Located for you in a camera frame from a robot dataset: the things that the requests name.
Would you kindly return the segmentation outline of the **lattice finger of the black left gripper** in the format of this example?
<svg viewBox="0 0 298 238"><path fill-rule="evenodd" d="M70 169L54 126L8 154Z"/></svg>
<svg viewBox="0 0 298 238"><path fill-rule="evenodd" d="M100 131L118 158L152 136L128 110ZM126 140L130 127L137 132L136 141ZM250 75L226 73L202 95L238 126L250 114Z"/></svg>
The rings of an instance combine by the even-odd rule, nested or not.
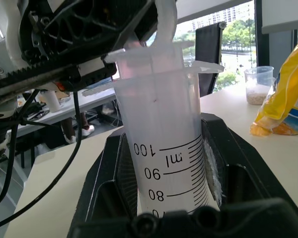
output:
<svg viewBox="0 0 298 238"><path fill-rule="evenodd" d="M19 45L30 65L103 57L157 27L154 0L18 0L18 10Z"/></svg>

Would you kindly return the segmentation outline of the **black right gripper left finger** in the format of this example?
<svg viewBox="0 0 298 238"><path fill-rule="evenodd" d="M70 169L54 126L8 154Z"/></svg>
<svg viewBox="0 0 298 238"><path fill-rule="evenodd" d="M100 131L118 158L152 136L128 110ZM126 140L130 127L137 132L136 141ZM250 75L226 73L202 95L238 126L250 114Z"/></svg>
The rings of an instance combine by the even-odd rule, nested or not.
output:
<svg viewBox="0 0 298 238"><path fill-rule="evenodd" d="M68 231L99 219L137 216L138 185L124 129L111 133L88 171Z"/></svg>

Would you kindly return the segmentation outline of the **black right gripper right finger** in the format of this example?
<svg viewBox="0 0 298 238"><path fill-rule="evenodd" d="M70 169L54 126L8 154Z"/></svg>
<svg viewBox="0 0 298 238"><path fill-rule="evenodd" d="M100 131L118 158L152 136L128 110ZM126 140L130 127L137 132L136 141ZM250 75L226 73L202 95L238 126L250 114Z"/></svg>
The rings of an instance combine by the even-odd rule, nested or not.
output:
<svg viewBox="0 0 298 238"><path fill-rule="evenodd" d="M253 200L286 198L258 151L218 116L201 114L207 182L219 207Z"/></svg>

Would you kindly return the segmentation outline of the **translucent 100 ml plastic syringe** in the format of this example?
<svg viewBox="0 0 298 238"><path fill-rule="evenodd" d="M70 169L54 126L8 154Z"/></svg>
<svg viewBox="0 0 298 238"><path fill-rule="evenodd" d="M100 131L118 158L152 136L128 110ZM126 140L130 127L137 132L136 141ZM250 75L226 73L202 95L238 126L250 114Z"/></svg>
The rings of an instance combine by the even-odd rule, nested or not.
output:
<svg viewBox="0 0 298 238"><path fill-rule="evenodd" d="M193 212L207 203L204 170L200 73L219 73L217 63L186 66L174 42L175 0L155 0L157 32L149 47L112 52L120 78L113 83L133 159L141 210L162 218L167 212Z"/></svg>

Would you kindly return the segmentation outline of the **clear plastic cup with grains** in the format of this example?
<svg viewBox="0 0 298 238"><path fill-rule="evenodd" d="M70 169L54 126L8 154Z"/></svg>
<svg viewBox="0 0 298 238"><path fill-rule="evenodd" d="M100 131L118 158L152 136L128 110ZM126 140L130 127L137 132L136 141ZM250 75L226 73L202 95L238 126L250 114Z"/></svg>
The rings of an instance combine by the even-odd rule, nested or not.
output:
<svg viewBox="0 0 298 238"><path fill-rule="evenodd" d="M249 104L263 104L275 80L273 72L272 66L259 66L244 71L246 100Z"/></svg>

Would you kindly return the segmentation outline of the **white cylinder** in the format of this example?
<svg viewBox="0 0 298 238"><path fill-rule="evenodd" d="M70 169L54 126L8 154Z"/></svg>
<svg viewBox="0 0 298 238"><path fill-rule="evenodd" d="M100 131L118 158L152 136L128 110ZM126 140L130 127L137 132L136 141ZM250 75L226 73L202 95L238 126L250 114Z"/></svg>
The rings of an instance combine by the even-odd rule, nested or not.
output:
<svg viewBox="0 0 298 238"><path fill-rule="evenodd" d="M61 109L59 100L54 91L46 91L44 93L46 105L48 106L51 113L55 113Z"/></svg>

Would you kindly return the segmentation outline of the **white office desk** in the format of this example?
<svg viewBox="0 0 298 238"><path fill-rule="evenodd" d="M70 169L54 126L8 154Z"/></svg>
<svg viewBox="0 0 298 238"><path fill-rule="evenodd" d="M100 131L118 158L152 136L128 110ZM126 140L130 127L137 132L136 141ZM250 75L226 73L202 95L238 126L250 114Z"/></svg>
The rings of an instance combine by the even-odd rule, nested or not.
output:
<svg viewBox="0 0 298 238"><path fill-rule="evenodd" d="M97 94L83 96L82 91L78 92L78 102L80 111L88 111L90 109L96 108L114 100L115 91L113 88L107 89L105 91L99 92ZM54 124L59 121L62 121L66 118L73 117L75 115L75 106L73 96L70 96L70 99L61 105L61 109L55 113L48 113L41 119L37 120L40 123L45 124ZM25 125L19 126L17 131L17 137L21 137L23 135L29 134L31 132L37 131L41 129L41 126L37 125Z"/></svg>

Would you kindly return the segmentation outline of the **person's legs with white shoes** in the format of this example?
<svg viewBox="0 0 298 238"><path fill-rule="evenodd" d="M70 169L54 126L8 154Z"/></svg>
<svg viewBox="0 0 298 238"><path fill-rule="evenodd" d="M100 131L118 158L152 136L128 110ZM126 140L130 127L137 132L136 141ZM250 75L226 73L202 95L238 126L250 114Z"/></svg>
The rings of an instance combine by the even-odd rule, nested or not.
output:
<svg viewBox="0 0 298 238"><path fill-rule="evenodd" d="M94 132L94 126L89 124L86 119L86 113L82 112L80 114L82 122L82 135L84 137L89 136ZM61 128L64 134L64 138L67 144L72 144L76 142L76 133L73 128L73 122L71 118L67 118L61 121Z"/></svg>

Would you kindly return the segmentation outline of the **yellow plastic bag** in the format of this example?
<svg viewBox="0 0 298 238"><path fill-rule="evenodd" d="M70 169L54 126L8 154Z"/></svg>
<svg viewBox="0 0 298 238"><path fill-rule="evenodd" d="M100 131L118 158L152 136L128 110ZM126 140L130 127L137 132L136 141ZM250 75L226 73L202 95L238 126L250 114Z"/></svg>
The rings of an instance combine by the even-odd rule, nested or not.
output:
<svg viewBox="0 0 298 238"><path fill-rule="evenodd" d="M283 63L250 126L250 133L298 135L298 43Z"/></svg>

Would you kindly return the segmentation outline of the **black office chair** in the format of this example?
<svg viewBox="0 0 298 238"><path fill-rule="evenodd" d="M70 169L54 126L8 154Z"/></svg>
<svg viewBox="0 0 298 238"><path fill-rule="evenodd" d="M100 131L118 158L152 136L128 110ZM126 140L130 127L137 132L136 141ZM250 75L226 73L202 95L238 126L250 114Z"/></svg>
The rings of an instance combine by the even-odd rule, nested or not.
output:
<svg viewBox="0 0 298 238"><path fill-rule="evenodd" d="M226 22L218 22L196 30L195 60L220 64L222 60L222 36ZM218 73L199 74L200 97L212 94Z"/></svg>

